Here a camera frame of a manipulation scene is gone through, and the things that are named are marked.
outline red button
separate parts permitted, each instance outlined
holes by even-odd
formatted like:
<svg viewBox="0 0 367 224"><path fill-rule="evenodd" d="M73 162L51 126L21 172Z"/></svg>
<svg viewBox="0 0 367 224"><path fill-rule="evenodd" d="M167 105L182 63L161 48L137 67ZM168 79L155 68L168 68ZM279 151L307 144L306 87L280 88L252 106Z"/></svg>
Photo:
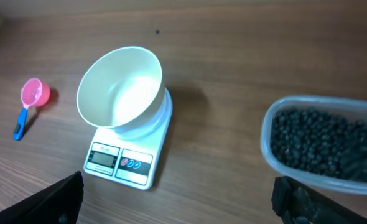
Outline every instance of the red button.
<svg viewBox="0 0 367 224"><path fill-rule="evenodd" d="M126 164L127 164L127 162L128 162L128 159L122 159L121 160L121 162L120 162L120 164L122 165L122 166L125 166Z"/></svg>

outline scale button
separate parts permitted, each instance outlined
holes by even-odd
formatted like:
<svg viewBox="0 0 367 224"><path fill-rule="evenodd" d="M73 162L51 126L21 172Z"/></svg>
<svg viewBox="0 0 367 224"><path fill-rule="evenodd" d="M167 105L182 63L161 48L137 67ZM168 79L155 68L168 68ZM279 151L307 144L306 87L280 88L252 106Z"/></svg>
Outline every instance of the scale button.
<svg viewBox="0 0 367 224"><path fill-rule="evenodd" d="M135 161L133 160L128 161L127 167L132 167L134 165L134 162Z"/></svg>
<svg viewBox="0 0 367 224"><path fill-rule="evenodd" d="M128 162L128 159L124 158L124 159L121 160L120 164L122 166L125 166L127 164L127 162Z"/></svg>
<svg viewBox="0 0 367 224"><path fill-rule="evenodd" d="M134 169L138 169L141 166L141 162L136 161L136 163L134 164Z"/></svg>

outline plastic container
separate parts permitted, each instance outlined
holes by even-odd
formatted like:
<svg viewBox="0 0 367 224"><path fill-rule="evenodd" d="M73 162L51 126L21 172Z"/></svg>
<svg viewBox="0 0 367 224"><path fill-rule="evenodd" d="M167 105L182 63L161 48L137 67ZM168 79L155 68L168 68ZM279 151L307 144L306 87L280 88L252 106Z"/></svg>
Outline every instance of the plastic container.
<svg viewBox="0 0 367 224"><path fill-rule="evenodd" d="M363 120L367 124L367 101L326 96L287 96L277 100L266 112L261 130L261 150L268 164L281 173L306 185L358 195L367 195L367 183L326 177L287 167L280 163L271 151L272 119L279 110L314 107L316 110L342 115L349 121Z"/></svg>

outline blue button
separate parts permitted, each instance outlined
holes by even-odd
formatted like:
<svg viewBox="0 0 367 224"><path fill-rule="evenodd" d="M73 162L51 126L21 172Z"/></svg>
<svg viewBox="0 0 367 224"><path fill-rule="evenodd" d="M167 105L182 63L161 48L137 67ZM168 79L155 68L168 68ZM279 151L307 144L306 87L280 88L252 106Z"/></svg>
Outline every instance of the blue button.
<svg viewBox="0 0 367 224"><path fill-rule="evenodd" d="M138 169L141 166L141 162L136 161L136 163L134 164L134 169Z"/></svg>
<svg viewBox="0 0 367 224"><path fill-rule="evenodd" d="M133 161L133 160L128 161L127 167L132 167L134 165L134 162L135 161Z"/></svg>

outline black beans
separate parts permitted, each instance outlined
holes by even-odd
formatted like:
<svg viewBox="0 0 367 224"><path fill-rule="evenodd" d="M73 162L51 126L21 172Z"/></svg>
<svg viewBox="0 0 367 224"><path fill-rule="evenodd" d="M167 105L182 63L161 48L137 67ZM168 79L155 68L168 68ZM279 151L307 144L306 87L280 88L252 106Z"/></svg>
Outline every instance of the black beans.
<svg viewBox="0 0 367 224"><path fill-rule="evenodd" d="M315 108L276 113L271 149L283 164L340 179L367 182L367 125Z"/></svg>

